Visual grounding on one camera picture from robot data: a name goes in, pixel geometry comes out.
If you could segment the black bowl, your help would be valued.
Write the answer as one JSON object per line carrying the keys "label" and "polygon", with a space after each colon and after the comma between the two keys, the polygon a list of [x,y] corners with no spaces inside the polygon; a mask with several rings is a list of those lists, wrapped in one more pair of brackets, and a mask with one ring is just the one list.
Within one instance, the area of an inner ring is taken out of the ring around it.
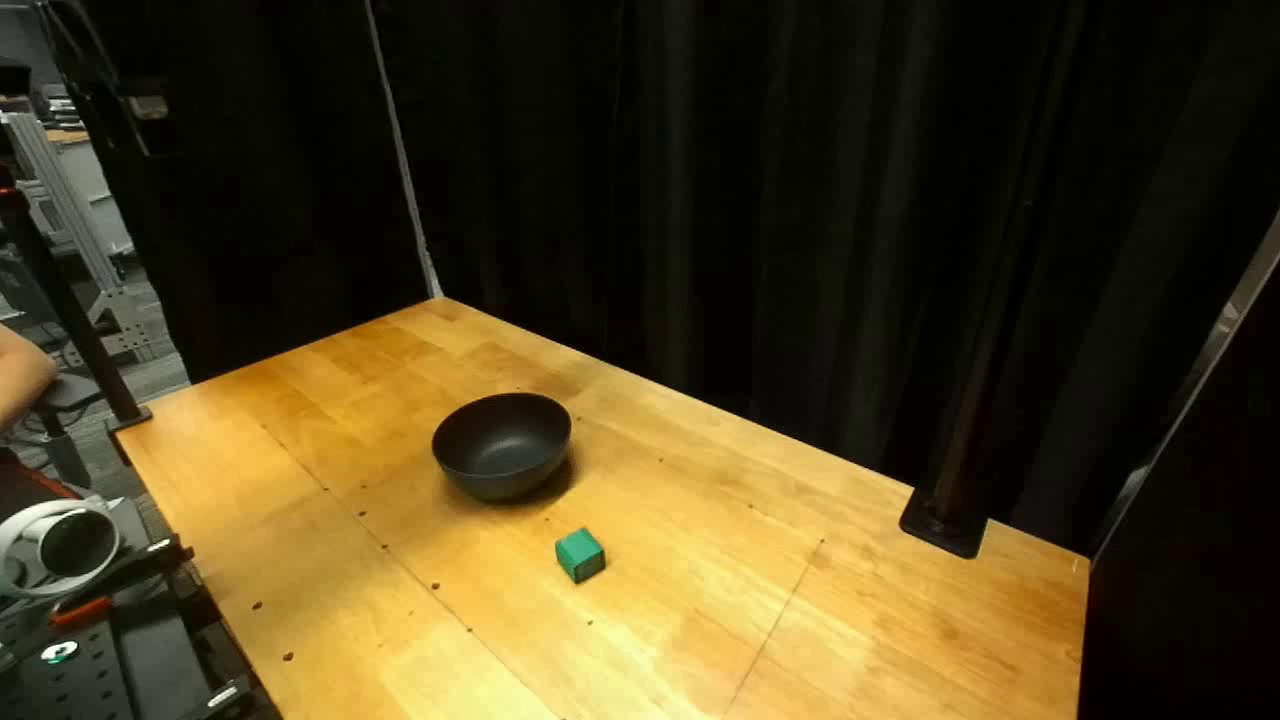
{"label": "black bowl", "polygon": [[558,401],[534,392],[480,396],[432,432],[432,458],[470,501],[505,502],[546,484],[571,439]]}

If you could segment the green cube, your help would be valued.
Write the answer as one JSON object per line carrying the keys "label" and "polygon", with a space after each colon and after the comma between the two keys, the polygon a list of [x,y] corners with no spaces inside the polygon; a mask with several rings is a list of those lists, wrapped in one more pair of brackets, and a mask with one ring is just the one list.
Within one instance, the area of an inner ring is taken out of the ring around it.
{"label": "green cube", "polygon": [[556,539],[556,565],[566,580],[585,582],[604,569],[604,543],[588,529],[574,529]]}

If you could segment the black curtain backdrop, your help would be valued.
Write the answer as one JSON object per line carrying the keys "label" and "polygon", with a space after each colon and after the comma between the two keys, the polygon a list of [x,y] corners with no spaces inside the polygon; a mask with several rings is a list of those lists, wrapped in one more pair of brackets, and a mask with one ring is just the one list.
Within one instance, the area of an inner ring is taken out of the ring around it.
{"label": "black curtain backdrop", "polygon": [[[427,299],[359,0],[40,0],[193,374]],[[1280,0],[376,0],[449,299],[1089,543],[1277,211]]]}

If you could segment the black vertical pole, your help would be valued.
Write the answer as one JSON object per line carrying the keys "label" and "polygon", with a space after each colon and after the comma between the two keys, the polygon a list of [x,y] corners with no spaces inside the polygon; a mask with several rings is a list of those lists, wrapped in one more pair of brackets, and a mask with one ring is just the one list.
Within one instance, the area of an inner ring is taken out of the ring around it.
{"label": "black vertical pole", "polygon": [[970,558],[986,525],[986,487],[975,476],[982,425],[992,416],[994,374],[1003,365],[1003,340],[1016,319],[1016,297],[1028,263],[1028,215],[1041,196],[1042,166],[1028,160],[1001,207],[994,261],[981,303],[969,310],[970,345],[969,373],[950,405],[946,439],[935,458],[935,476],[910,492],[901,529],[946,554]]}

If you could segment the right black panel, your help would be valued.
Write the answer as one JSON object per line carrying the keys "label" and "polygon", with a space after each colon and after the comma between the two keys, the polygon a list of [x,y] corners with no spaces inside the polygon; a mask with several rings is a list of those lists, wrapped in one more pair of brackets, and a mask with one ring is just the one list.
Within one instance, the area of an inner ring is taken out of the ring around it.
{"label": "right black panel", "polygon": [[1074,716],[1280,720],[1280,219],[1099,539]]}

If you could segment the black tripod leg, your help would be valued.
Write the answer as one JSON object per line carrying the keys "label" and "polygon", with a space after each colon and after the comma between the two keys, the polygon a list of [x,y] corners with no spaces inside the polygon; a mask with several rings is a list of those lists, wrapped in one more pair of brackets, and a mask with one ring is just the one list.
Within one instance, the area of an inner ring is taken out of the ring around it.
{"label": "black tripod leg", "polygon": [[0,173],[0,228],[10,235],[17,251],[24,255],[26,271],[36,277],[40,293],[46,297],[57,319],[65,325],[67,340],[74,345],[79,361],[89,365],[92,379],[99,385],[110,416],[120,425],[140,425],[147,407],[130,396],[124,374],[116,373],[107,348],[99,345],[89,310],[79,309],[67,277],[61,271],[46,241],[40,235],[26,196],[17,187],[6,173]]}

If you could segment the white frame pole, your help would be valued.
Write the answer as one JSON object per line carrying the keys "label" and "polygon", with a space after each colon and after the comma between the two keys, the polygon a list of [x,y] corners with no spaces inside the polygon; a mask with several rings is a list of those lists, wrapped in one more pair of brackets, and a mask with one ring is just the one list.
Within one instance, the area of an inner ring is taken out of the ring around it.
{"label": "white frame pole", "polygon": [[388,114],[388,136],[390,136],[390,156],[397,156],[402,211],[408,211],[408,222],[413,222],[418,277],[422,277],[427,297],[443,297],[443,285],[440,285],[440,271],[434,271],[434,261],[432,261],[432,249],[427,249],[427,228],[422,228],[422,211],[418,211],[413,156],[408,156],[408,144],[402,144],[402,124],[401,124],[401,104],[397,104],[388,57],[382,57],[376,0],[359,0],[359,7],[363,7],[363,22],[368,22],[372,63],[376,63],[376,79],[379,79],[379,96],[382,96],[382,114]]}

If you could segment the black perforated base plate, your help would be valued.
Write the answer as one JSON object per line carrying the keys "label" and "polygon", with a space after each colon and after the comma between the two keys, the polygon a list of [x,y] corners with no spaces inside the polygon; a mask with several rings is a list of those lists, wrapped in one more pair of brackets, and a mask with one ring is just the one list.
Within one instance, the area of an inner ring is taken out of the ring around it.
{"label": "black perforated base plate", "polygon": [[246,676],[194,648],[163,589],[120,593],[61,624],[46,605],[0,612],[0,720],[256,720]]}

